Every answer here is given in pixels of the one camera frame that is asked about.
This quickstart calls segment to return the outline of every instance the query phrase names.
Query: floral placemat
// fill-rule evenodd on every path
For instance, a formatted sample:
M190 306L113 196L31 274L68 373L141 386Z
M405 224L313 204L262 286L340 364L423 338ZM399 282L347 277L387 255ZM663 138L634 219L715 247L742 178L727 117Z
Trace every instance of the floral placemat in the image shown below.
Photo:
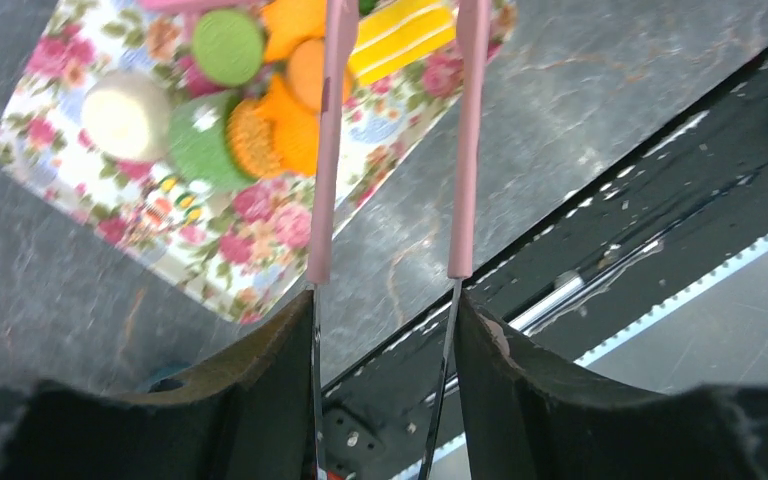
M241 8L257 9L249 1ZM494 5L488 57L508 38L516 11ZM146 72L176 102L208 93L192 69L191 19L140 9L135 0L61 0L34 48L0 124L0 163L20 184L231 321L257 322L302 274L313 180L285 176L234 195L197 199L199 220L145 222L174 172L98 151L81 129L89 88L115 70ZM454 43L356 90L343 110L339 229L381 186L460 95ZM246 93L258 95L264 67Z

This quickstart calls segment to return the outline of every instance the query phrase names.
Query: marble surface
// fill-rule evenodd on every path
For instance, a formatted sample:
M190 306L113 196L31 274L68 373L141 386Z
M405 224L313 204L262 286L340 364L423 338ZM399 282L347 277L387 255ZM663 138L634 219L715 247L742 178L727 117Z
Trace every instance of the marble surface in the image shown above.
M0 0L0 114L54 2ZM768 45L768 0L518 4L485 87L476 264ZM336 241L326 381L450 287L457 115ZM219 320L0 174L0 376L121 391L251 328Z

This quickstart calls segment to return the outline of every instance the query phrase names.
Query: orange toy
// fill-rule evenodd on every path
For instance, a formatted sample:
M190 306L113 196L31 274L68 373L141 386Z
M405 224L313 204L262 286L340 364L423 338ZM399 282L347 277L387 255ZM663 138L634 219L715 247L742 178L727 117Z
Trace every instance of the orange toy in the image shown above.
M304 39L325 36L325 0L275 0L260 11L269 38L264 62L290 56Z
M319 118L293 99L281 75L274 75L255 113L272 122L272 148L281 166L305 176L316 174Z
M325 42L321 38L306 40L287 60L287 84L296 99L314 112L322 109L322 72L325 67ZM343 75L343 103L352 93L352 75Z
M243 100L231 112L226 138L231 156L245 173L255 178L273 178L284 172L281 156L273 151L268 122L255 115L254 100Z

